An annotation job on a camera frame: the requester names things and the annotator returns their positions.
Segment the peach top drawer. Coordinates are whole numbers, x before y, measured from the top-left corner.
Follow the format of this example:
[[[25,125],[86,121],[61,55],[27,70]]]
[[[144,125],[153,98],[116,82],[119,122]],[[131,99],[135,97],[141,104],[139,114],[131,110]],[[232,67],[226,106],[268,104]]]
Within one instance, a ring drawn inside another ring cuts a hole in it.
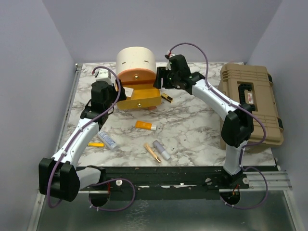
[[[124,85],[149,84],[154,83],[156,73],[142,68],[128,69],[118,74]]]

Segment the white small box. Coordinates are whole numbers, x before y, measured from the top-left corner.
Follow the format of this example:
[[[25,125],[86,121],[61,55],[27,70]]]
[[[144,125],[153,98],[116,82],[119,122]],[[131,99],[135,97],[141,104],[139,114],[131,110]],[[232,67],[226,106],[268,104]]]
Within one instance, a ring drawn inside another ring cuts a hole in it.
[[[133,94],[133,91],[134,91],[133,88],[124,87],[124,90],[125,90],[126,97],[132,97],[132,94]]]

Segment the cream round drawer organizer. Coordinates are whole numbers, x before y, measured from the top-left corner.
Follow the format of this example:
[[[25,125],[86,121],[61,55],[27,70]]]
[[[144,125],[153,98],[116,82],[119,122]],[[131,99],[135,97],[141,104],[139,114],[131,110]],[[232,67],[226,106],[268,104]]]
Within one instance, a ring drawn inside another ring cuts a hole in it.
[[[120,110],[147,108],[161,104],[160,90],[153,87],[156,79],[154,53],[145,47],[128,47],[116,57],[116,74],[124,87],[126,100],[119,100]]]

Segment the yellow drawer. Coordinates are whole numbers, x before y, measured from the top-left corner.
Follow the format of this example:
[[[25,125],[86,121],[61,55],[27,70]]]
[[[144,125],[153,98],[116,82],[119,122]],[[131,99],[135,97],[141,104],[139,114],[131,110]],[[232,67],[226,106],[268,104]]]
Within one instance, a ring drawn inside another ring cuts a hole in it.
[[[117,102],[117,107],[120,110],[148,108],[161,104],[160,90],[154,88],[152,84],[127,85],[124,87],[133,88],[134,91],[132,97]]]

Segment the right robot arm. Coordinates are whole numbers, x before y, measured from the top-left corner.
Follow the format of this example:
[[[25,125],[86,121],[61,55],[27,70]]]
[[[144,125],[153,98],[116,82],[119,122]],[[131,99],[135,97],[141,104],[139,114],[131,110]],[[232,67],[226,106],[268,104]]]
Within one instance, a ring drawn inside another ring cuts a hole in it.
[[[156,70],[153,86],[157,89],[184,90],[210,106],[222,119],[221,138],[226,143],[225,174],[221,183],[232,188],[239,181],[243,150],[254,130],[251,106],[240,104],[216,90],[199,72],[191,72],[183,55],[169,58],[166,67]]]

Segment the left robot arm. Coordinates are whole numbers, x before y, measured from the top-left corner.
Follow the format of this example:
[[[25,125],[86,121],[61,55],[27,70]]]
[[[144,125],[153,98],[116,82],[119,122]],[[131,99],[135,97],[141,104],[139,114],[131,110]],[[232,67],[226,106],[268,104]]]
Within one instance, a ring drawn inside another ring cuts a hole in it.
[[[77,164],[88,143],[100,131],[108,112],[118,101],[126,100],[121,81],[99,80],[92,84],[91,99],[81,112],[76,129],[66,143],[52,158],[43,158],[39,163],[39,192],[49,197],[72,202],[79,190],[92,186],[101,190],[106,177],[100,167],[77,170]]]

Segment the black gold lipstick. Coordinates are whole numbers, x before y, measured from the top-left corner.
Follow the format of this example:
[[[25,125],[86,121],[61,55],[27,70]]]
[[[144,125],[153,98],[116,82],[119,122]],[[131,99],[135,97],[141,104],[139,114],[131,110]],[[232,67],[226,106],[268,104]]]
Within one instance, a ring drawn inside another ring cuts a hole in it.
[[[173,98],[168,96],[167,94],[165,93],[162,93],[161,94],[161,98],[164,99],[165,101],[169,102],[169,103],[172,103],[173,102]]]

